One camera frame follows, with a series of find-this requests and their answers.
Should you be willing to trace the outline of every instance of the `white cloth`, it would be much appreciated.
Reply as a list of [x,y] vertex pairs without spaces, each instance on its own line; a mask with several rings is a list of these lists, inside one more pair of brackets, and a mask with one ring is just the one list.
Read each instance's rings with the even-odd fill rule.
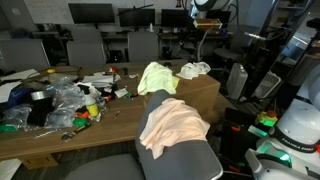
[[165,146],[189,140],[204,140],[210,125],[203,121],[197,110],[184,101],[169,98],[148,117],[140,142],[152,149],[153,158],[163,153]]
[[143,72],[138,86],[138,94],[146,95],[165,89],[169,94],[176,94],[172,71],[157,62],[151,62]]
[[182,68],[177,76],[185,79],[193,79],[198,77],[199,74],[207,74],[211,70],[210,66],[205,62],[187,63]]

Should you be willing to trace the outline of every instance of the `yellow cloth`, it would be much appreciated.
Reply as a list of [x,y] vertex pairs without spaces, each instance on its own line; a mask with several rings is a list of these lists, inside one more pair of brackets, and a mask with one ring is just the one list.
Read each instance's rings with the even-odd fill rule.
[[176,94],[179,78],[172,76],[172,71],[157,62],[151,62],[143,72],[138,86],[138,94],[146,95],[164,89],[169,94]]
[[206,141],[210,125],[203,121],[197,110],[185,105],[182,100],[169,98],[149,114],[140,142],[152,150],[156,159],[165,146],[189,140]]

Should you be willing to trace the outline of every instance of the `pink cloth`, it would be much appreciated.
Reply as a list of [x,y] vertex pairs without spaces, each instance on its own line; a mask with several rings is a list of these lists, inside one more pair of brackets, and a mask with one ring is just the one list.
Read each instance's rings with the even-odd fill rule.
[[203,121],[197,110],[184,101],[169,98],[153,110],[148,117],[140,142],[151,149],[156,159],[165,146],[189,140],[204,140],[210,125]]

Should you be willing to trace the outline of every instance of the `black monitor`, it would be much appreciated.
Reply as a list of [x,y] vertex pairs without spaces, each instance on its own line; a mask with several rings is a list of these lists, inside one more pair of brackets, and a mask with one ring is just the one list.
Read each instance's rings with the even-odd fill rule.
[[187,27],[188,11],[176,9],[161,10],[162,27]]
[[221,28],[227,28],[230,15],[231,15],[231,11],[212,10],[212,11],[208,11],[206,18],[209,18],[209,19],[218,18],[220,22],[223,24]]
[[155,23],[155,9],[119,8],[121,27],[149,26]]
[[114,23],[112,4],[68,4],[74,23]]

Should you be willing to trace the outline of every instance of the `wooden table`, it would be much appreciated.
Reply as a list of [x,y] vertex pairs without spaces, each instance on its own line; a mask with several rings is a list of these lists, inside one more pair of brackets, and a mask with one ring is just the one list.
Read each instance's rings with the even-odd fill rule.
[[[186,61],[175,60],[172,70],[176,74]],[[136,92],[139,79],[130,79],[122,75],[122,68],[127,67],[129,74],[140,74],[148,63],[119,63],[114,64],[119,68],[121,80],[117,82],[118,88],[127,87],[128,91]],[[84,68],[80,75],[101,71],[102,67]],[[184,99],[186,104],[198,109],[200,115],[212,111],[220,83],[207,75],[201,75],[193,80],[181,79],[174,97]],[[131,99],[116,99],[108,102],[107,112],[100,122],[92,122],[92,126],[76,135],[71,141],[64,142],[61,136],[64,132],[73,131],[75,128],[65,128],[62,131],[35,139],[34,136],[47,130],[0,133],[0,161],[12,158],[19,158],[28,168],[53,166],[54,154],[93,147],[98,145],[133,140],[144,112],[148,96],[138,96]]]

